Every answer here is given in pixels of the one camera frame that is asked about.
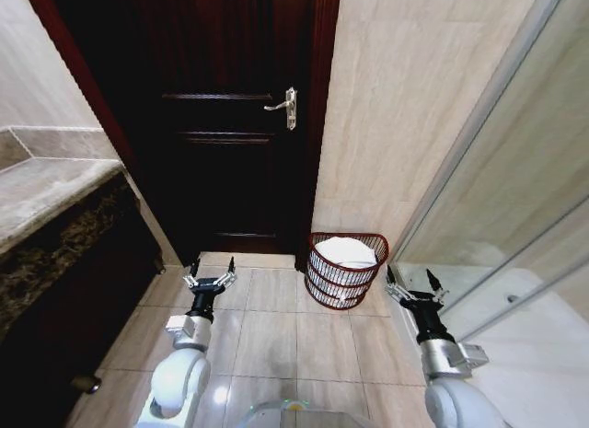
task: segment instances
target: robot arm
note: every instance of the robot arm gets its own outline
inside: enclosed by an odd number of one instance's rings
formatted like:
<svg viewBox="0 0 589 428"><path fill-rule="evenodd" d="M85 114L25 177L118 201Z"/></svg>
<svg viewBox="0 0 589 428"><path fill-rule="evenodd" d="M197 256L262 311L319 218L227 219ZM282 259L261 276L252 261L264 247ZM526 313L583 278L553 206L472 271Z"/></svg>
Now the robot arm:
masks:
<svg viewBox="0 0 589 428"><path fill-rule="evenodd" d="M209 382L211 365L206 352L211 339L214 299L237 278L233 258L220 278L195 279L198 261L184 281L194 294L186 315L172 316L166 331L175 351L160 362L151 379L151 393L135 426L140 428L188 428Z"/></svg>
<svg viewBox="0 0 589 428"><path fill-rule="evenodd" d="M430 418L437 428L509 426L487 397L465 381L489 358L480 346L456 343L448 333L438 316L447 292L429 270L427 276L434 294L407 291L395 282L388 268L387 291L411 312L419 330L417 343L422 349L422 369L428 382L425 406Z"/></svg>

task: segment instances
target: marble countertop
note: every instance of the marble countertop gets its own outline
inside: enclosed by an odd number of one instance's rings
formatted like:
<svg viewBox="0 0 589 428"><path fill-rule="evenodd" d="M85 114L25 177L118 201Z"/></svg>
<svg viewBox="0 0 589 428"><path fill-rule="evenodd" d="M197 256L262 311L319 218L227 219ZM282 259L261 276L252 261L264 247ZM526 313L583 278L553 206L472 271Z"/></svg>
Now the marble countertop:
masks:
<svg viewBox="0 0 589 428"><path fill-rule="evenodd" d="M0 173L0 254L122 171L117 160L31 158Z"/></svg>

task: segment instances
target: wooden door frame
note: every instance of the wooden door frame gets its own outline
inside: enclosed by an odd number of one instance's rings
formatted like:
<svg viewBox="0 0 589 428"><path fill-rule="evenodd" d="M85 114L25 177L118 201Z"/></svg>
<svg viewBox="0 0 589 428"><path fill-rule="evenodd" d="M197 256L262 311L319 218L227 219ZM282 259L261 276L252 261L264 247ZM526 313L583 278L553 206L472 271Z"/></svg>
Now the wooden door frame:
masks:
<svg viewBox="0 0 589 428"><path fill-rule="evenodd" d="M109 103L100 91L98 83L87 66L74 37L65 25L55 2L53 0L29 1L139 190L147 199L156 217L161 217L163 208L158 202L154 191L150 188L122 127L117 122ZM331 58L333 57L339 7L340 0L314 0L313 2L307 102L308 122L305 129L306 148L305 155L301 160L301 167L297 170L301 175L302 187L306 188L303 190L302 199L300 200L301 214L297 225L299 236L296 242L295 266L299 271L305 269L308 255L307 237L311 231L313 221L323 126L331 75Z"/></svg>

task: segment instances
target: dark wooden door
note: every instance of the dark wooden door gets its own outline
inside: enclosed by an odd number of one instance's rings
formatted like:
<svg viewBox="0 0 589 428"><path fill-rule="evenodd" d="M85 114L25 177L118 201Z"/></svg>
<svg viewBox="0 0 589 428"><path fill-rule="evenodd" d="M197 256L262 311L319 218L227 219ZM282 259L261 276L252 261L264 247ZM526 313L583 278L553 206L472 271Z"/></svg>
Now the dark wooden door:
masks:
<svg viewBox="0 0 589 428"><path fill-rule="evenodd" d="M316 0L53 1L180 258L295 252L315 189L301 169ZM263 109L289 87L293 131Z"/></svg>

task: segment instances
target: silver door handle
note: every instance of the silver door handle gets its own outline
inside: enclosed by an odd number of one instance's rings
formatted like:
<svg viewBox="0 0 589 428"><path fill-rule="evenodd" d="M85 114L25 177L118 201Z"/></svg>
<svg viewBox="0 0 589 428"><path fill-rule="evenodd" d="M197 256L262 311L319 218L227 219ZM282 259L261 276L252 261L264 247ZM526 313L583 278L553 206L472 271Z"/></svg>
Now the silver door handle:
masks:
<svg viewBox="0 0 589 428"><path fill-rule="evenodd" d="M286 91L284 101L277 106L264 106L264 110L286 108L286 128L292 131L296 127L296 90L291 87Z"/></svg>

